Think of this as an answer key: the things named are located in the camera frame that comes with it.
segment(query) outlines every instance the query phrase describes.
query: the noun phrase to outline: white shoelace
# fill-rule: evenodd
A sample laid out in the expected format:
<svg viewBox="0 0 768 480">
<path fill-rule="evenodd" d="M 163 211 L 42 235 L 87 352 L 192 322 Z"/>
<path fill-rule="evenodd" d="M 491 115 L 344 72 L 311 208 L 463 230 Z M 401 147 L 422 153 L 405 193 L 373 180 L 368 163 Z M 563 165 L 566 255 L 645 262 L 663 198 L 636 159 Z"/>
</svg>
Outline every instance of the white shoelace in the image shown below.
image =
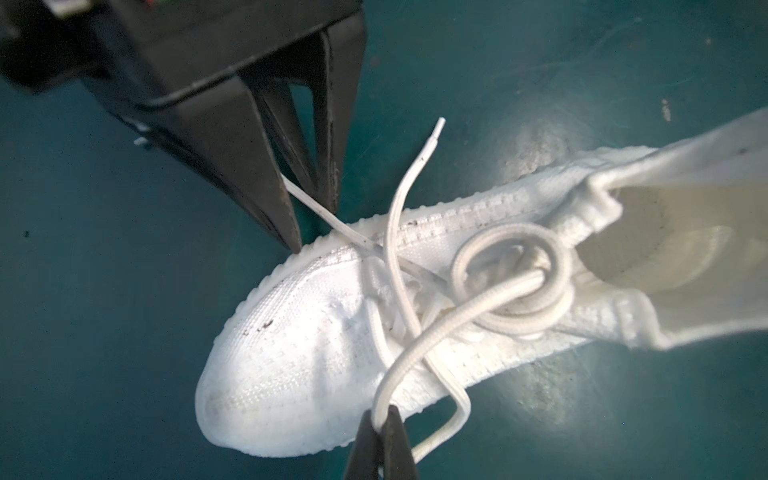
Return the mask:
<svg viewBox="0 0 768 480">
<path fill-rule="evenodd" d="M 318 204 L 298 186 L 283 176 L 287 190 L 299 201 L 320 215 L 328 224 L 351 242 L 370 253 L 383 257 L 389 271 L 397 306 L 413 341 L 393 359 L 386 343 L 381 319 L 376 308 L 368 308 L 374 346 L 379 357 L 389 367 L 376 390 L 371 412 L 373 428 L 381 432 L 388 415 L 392 395 L 413 366 L 423 361 L 429 370 L 448 390 L 456 402 L 456 412 L 436 432 L 413 449 L 416 462 L 450 439 L 469 418 L 472 404 L 467 392 L 458 380 L 439 362 L 430 351 L 445 337 L 467 323 L 475 322 L 497 333 L 512 336 L 535 336 L 553 327 L 571 308 L 574 288 L 571 285 L 571 252 L 551 230 L 534 223 L 503 223 L 481 230 L 458 250 L 451 267 L 448 282 L 435 273 L 396 252 L 400 214 L 406 195 L 437 147 L 437 139 L 445 119 L 440 118 L 432 135 L 400 181 L 392 206 L 389 209 L 383 251 L 373 240 L 356 232 L 347 224 Z M 524 246 L 522 258 L 516 262 L 519 273 L 470 296 L 465 279 L 470 262 L 483 250 L 501 242 L 516 241 Z M 546 256 L 549 268 L 545 271 L 534 266 L 532 259 Z M 435 295 L 428 301 L 422 320 L 416 314 L 406 292 L 401 271 L 435 288 Z M 449 298 L 456 307 L 443 317 L 443 300 Z"/>
</svg>

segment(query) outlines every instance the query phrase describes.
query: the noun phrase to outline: white sneaker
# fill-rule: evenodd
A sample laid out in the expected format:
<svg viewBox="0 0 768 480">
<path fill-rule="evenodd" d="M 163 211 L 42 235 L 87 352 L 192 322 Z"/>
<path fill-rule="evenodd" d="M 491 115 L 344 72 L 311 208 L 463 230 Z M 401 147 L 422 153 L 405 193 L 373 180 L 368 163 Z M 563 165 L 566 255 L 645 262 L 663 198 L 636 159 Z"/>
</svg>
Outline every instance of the white sneaker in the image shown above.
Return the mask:
<svg viewBox="0 0 768 480">
<path fill-rule="evenodd" d="M 396 251 L 412 275 L 391 275 L 333 231 L 277 267 L 225 323 L 197 385 L 200 429 L 251 455 L 304 455 L 351 442 L 374 396 L 376 426 L 381 406 L 406 418 L 451 389 L 461 415 L 415 449 L 418 461 L 465 421 L 461 387 L 506 369 L 588 339 L 668 349 L 768 329 L 767 131 L 763 109 L 659 150 L 601 148 L 405 210 L 387 259 Z M 351 227 L 382 242 L 387 217 Z M 504 229 L 522 247 L 488 240 Z M 513 290 L 506 300 L 493 297 L 502 284 Z"/>
</svg>

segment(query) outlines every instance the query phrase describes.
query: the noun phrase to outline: teal surface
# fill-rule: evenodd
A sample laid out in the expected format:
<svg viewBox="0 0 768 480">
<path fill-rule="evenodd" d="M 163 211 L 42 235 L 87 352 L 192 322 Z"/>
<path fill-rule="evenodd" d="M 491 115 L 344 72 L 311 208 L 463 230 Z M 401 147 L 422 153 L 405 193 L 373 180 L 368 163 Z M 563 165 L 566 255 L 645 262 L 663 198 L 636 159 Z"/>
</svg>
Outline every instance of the teal surface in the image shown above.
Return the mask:
<svg viewBox="0 0 768 480">
<path fill-rule="evenodd" d="M 410 207 L 768 105 L 762 0 L 365 8 L 346 221 L 387 209 L 440 115 Z M 252 458 L 208 444 L 194 419 L 213 337 L 289 253 L 180 164 L 133 147 L 79 84 L 35 98 L 0 85 L 0 109 L 0 478 L 340 478 L 349 449 Z M 327 231 L 301 221 L 307 240 Z M 767 334 L 670 353 L 593 343 L 469 394 L 472 417 L 423 478 L 768 475 Z M 411 418 L 414 440 L 452 409 Z"/>
</svg>

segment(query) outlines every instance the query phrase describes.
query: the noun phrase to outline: shoe opening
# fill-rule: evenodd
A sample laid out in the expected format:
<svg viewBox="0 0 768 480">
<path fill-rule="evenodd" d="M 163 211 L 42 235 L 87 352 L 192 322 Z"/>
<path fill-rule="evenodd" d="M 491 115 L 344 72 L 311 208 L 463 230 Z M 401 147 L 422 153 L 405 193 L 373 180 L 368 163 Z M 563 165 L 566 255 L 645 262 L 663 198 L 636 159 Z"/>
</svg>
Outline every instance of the shoe opening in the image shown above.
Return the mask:
<svg viewBox="0 0 768 480">
<path fill-rule="evenodd" d="M 671 344 L 768 328 L 768 188 L 625 187 L 621 219 L 577 252 L 600 280 L 644 292 Z"/>
</svg>

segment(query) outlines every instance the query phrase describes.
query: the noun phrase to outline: shoelace loop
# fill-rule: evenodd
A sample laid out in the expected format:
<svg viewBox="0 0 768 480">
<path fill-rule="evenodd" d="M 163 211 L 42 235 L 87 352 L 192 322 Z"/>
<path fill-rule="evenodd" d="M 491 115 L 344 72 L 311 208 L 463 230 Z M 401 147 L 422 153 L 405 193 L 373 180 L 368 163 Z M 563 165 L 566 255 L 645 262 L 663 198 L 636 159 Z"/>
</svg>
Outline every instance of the shoelace loop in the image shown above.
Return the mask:
<svg viewBox="0 0 768 480">
<path fill-rule="evenodd" d="M 365 251 L 384 257 L 398 309 L 409 335 L 414 339 L 393 361 L 392 353 L 386 345 L 378 310 L 371 303 L 366 304 L 375 348 L 382 361 L 389 367 L 374 396 L 371 412 L 373 428 L 381 432 L 395 389 L 408 371 L 421 361 L 425 362 L 456 402 L 456 413 L 453 417 L 413 449 L 416 462 L 458 432 L 466 423 L 472 409 L 461 383 L 430 354 L 430 351 L 445 337 L 473 321 L 486 329 L 505 335 L 539 334 L 553 327 L 570 309 L 574 299 L 574 288 L 571 285 L 571 251 L 554 232 L 534 223 L 504 223 L 478 232 L 462 245 L 454 257 L 449 285 L 433 272 L 398 257 L 397 235 L 406 195 L 435 151 L 437 138 L 444 124 L 445 119 L 440 118 L 424 148 L 400 181 L 389 209 L 383 252 L 379 245 L 340 221 L 283 176 L 287 190 L 318 213 L 334 230 Z M 472 260 L 489 247 L 511 240 L 523 246 L 521 261 L 518 262 L 522 271 L 474 296 L 470 295 L 466 277 Z M 539 252 L 546 257 L 547 269 L 535 266 L 535 262 L 530 261 Z M 435 287 L 435 295 L 421 320 L 408 298 L 401 270 Z M 441 295 L 452 296 L 451 300 L 456 308 L 435 320 L 440 313 Z"/>
</svg>

